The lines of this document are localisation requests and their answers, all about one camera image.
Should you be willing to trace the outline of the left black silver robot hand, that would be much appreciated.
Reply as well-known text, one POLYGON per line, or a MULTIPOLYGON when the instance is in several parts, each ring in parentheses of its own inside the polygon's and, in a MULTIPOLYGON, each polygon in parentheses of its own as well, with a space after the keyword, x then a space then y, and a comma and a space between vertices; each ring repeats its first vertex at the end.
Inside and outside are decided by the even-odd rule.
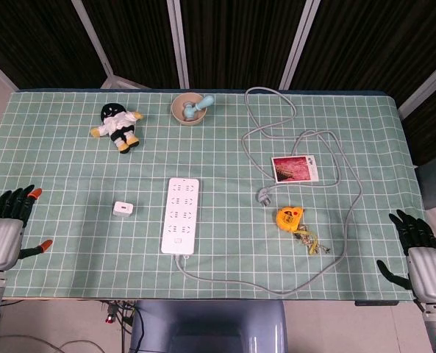
POLYGON ((45 240, 33 248, 21 247, 33 205, 41 194, 40 188, 29 185, 7 190, 0 196, 0 271, 10 270, 18 260, 47 252, 53 244, 52 240, 45 240))

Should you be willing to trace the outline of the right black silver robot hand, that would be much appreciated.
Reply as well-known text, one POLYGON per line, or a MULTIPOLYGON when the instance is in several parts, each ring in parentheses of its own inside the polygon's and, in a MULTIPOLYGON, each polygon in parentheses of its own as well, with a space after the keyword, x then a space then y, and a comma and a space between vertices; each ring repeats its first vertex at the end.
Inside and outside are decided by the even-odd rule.
POLYGON ((379 271, 388 282, 412 291, 418 301, 436 303, 436 237, 432 228, 402 210, 391 213, 389 219, 397 230, 409 276, 395 275, 382 260, 376 261, 379 271))

